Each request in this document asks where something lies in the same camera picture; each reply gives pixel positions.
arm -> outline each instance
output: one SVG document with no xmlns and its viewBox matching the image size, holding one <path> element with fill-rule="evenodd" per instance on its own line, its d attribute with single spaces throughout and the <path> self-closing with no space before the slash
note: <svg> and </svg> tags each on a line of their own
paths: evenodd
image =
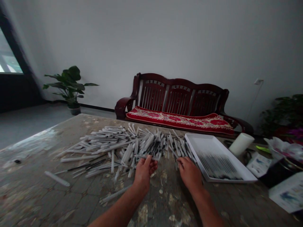
<svg viewBox="0 0 303 227">
<path fill-rule="evenodd" d="M 224 226 L 224 222 L 218 214 L 210 194 L 203 187 L 201 171 L 188 157 L 178 158 L 178 162 L 181 178 L 195 201 L 203 226 Z"/>
<path fill-rule="evenodd" d="M 242 132 L 247 133 L 249 135 L 253 135 L 253 127 L 246 121 L 236 118 L 236 117 L 231 117 L 227 115 L 226 113 L 219 113 L 223 117 L 225 121 L 230 123 L 230 125 L 235 128 L 239 124 L 242 127 Z"/>
<path fill-rule="evenodd" d="M 137 164 L 133 185 L 108 211 L 98 217 L 88 227 L 126 227 L 148 193 L 150 175 L 158 168 L 157 164 L 157 161 L 152 161 L 150 155 L 146 160 L 141 159 Z"/>
<path fill-rule="evenodd" d="M 131 111 L 134 100 L 135 98 L 133 97 L 125 97 L 117 102 L 115 106 L 115 113 L 117 115 L 118 120 L 125 120 L 126 118 L 125 109 L 127 107 L 127 111 Z"/>
</svg>

red cushion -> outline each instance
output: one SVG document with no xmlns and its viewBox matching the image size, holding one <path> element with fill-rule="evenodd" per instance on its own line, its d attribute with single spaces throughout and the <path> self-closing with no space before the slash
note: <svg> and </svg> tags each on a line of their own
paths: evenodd
<svg viewBox="0 0 303 227">
<path fill-rule="evenodd" d="M 233 135 L 234 129 L 218 114 L 212 113 L 203 117 L 184 116 L 162 111 L 148 110 L 136 106 L 126 116 L 129 119 L 157 123 L 180 129 L 191 129 L 205 132 L 217 132 Z"/>
</svg>

wooden sofa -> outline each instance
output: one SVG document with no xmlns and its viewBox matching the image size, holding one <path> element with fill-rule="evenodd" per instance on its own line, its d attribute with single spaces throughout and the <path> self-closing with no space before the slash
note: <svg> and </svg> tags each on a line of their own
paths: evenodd
<svg viewBox="0 0 303 227">
<path fill-rule="evenodd" d="M 222 89 L 213 84 L 194 84 L 186 79 L 167 79 L 155 73 L 138 73 L 134 77 L 131 96 L 122 98 L 117 102 L 115 113 L 119 120 L 149 124 L 127 118 L 126 109 L 128 112 L 131 111 L 134 101 L 135 106 L 148 110 L 185 116 L 206 116 L 216 113 L 233 128 L 240 125 L 242 132 L 253 134 L 253 128 L 249 123 L 239 118 L 228 116 L 224 112 L 228 94 L 229 91 L 227 89 Z"/>
</svg>

white tray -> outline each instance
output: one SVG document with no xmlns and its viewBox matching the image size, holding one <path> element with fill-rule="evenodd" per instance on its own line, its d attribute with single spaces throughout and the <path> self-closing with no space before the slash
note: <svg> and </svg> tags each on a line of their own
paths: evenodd
<svg viewBox="0 0 303 227">
<path fill-rule="evenodd" d="M 252 183 L 258 180 L 215 136 L 186 133 L 185 139 L 188 142 L 189 147 L 197 160 L 198 166 L 207 182 Z M 243 180 L 228 180 L 209 177 L 197 156 L 197 152 L 227 155 Z"/>
</svg>

window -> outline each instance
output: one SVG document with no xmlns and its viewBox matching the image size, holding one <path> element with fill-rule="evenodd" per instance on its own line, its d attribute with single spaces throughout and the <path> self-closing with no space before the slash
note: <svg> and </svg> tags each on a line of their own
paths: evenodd
<svg viewBox="0 0 303 227">
<path fill-rule="evenodd" d="M 23 73 L 0 29 L 0 73 Z"/>
</svg>

